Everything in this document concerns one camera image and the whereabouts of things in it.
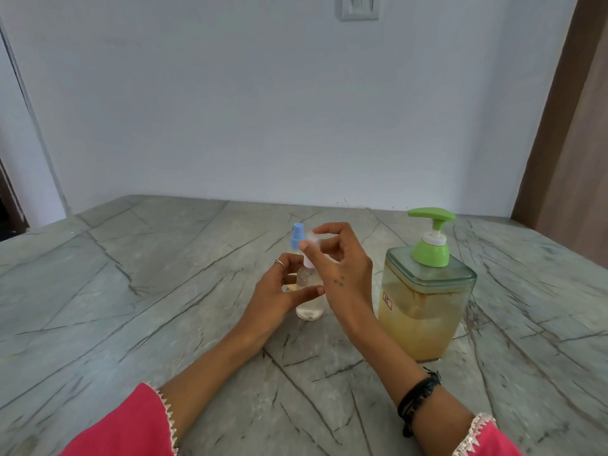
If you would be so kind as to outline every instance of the hand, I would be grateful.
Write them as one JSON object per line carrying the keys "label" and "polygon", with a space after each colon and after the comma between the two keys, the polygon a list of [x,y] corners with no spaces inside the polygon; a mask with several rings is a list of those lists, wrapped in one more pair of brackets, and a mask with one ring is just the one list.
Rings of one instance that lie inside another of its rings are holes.
{"label": "hand", "polygon": [[[319,249],[302,240],[300,249],[323,279],[327,301],[349,335],[348,331],[365,323],[369,316],[375,319],[371,305],[371,259],[365,254],[348,222],[323,224],[313,232],[336,235],[322,240]],[[338,261],[338,264],[324,254]]]}
{"label": "hand", "polygon": [[304,262],[297,254],[281,254],[279,260],[285,265],[274,263],[255,285],[243,316],[233,328],[251,344],[252,355],[259,352],[270,335],[285,320],[285,316],[297,306],[318,298],[325,290],[323,286],[308,286],[298,291],[284,292],[284,284],[295,283],[295,275]]}

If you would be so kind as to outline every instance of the white wall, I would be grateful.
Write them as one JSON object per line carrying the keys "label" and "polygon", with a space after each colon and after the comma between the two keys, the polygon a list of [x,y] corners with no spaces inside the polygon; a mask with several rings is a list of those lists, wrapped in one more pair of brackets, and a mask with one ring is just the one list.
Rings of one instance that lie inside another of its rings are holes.
{"label": "white wall", "polygon": [[339,22],[334,0],[0,0],[0,16],[74,212],[156,193],[506,216],[575,2],[383,0],[379,22]]}
{"label": "white wall", "polygon": [[66,217],[48,160],[0,39],[0,159],[31,227]]}

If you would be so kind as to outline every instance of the forearm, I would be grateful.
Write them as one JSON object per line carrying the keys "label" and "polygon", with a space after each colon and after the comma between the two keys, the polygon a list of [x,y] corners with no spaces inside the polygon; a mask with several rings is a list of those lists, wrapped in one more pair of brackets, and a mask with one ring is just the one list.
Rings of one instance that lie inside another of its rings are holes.
{"label": "forearm", "polygon": [[[412,387],[428,377],[373,315],[347,335],[376,371],[395,406]],[[473,413],[452,394],[437,386],[416,412],[412,430],[427,454],[449,455],[466,437],[473,418]]]}
{"label": "forearm", "polygon": [[161,387],[180,440],[224,382],[258,351],[237,325],[224,339]]}

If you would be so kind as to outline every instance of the bracelet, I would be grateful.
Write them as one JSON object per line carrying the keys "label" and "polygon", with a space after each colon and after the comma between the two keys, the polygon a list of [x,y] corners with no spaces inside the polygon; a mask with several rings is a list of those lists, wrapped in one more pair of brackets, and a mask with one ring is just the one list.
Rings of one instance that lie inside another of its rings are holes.
{"label": "bracelet", "polygon": [[397,407],[397,414],[405,421],[403,426],[403,436],[410,438],[414,435],[412,432],[412,421],[416,411],[422,406],[422,402],[433,393],[435,386],[441,384],[441,376],[437,371],[431,371],[424,368],[429,377],[417,383],[412,390],[406,393],[406,396],[401,400]]}

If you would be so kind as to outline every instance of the pink sleeve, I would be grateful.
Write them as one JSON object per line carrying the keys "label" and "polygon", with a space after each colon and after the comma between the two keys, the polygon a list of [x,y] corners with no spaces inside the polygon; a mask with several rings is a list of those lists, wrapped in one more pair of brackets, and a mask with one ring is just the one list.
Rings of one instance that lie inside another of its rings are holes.
{"label": "pink sleeve", "polygon": [[160,394],[141,383],[116,410],[76,436],[60,456],[175,456],[170,415]]}
{"label": "pink sleeve", "polygon": [[452,456],[521,456],[521,452],[505,434],[498,430],[494,418],[478,414],[471,423],[468,435]]}

